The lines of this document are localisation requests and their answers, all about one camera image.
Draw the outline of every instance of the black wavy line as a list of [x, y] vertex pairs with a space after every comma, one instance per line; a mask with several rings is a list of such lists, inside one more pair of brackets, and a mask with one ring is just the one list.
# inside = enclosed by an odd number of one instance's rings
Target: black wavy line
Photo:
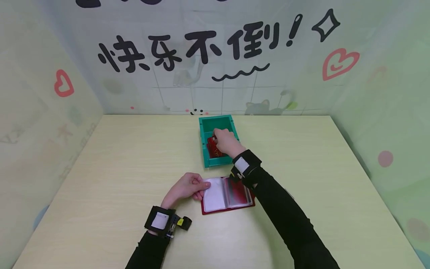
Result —
[[258, 68], [257, 66], [254, 65], [254, 67], [252, 68], [251, 72], [249, 73], [245, 73], [244, 71], [240, 70], [239, 72], [237, 72], [236, 75], [234, 76], [229, 76], [227, 74], [225, 74], [222, 78], [216, 78], [216, 77], [212, 77], [213, 80], [215, 80], [216, 82], [220, 82], [223, 81], [224, 79], [228, 78], [228, 79], [235, 79], [237, 78], [239, 75], [244, 75], [244, 76], [249, 76], [250, 74], [254, 73], [255, 70], [257, 71], [264, 71], [266, 69], [268, 69], [270, 66], [270, 63], [268, 63], [266, 66], [264, 66], [263, 68]]

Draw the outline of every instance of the card holder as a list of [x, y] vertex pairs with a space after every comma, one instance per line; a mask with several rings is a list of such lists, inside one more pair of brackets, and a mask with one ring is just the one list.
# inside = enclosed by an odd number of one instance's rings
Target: card holder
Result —
[[203, 181], [211, 183], [201, 202], [203, 215], [255, 206], [254, 194], [241, 182], [234, 182], [228, 177]]

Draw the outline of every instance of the green plastic box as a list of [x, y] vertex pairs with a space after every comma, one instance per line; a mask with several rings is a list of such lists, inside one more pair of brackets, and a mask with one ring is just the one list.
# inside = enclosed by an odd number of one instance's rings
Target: green plastic box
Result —
[[212, 137], [215, 128], [218, 129], [228, 129], [230, 132], [234, 133], [234, 136], [239, 141], [237, 136], [236, 128], [234, 127], [233, 118], [231, 115], [222, 115], [215, 117], [200, 117], [200, 138], [202, 139], [202, 151], [203, 151], [203, 162], [205, 168], [214, 167], [218, 165], [231, 164], [233, 160], [226, 157], [210, 158], [209, 152], [206, 144], [208, 143], [208, 138]]

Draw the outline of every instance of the card slot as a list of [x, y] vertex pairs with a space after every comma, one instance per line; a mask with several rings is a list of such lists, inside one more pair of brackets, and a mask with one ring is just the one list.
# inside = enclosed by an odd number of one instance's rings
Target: card slot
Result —
[[224, 194], [224, 181], [220, 177], [205, 179], [211, 183], [211, 187], [205, 190], [203, 207], [205, 212], [213, 212], [227, 209], [227, 201]]
[[239, 208], [252, 205], [251, 193], [241, 182], [234, 182], [229, 178], [224, 178], [223, 185], [227, 208]]

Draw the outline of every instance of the light wood tabletop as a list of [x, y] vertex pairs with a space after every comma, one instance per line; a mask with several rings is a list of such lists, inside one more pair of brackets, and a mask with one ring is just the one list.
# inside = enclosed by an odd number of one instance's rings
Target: light wood tabletop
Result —
[[[329, 116], [233, 116], [240, 141], [311, 219], [342, 269], [424, 268]], [[105, 115], [15, 269], [124, 268], [153, 205], [185, 173], [204, 169], [196, 116]], [[191, 199], [177, 214], [164, 269], [294, 268], [257, 206], [203, 216]]]

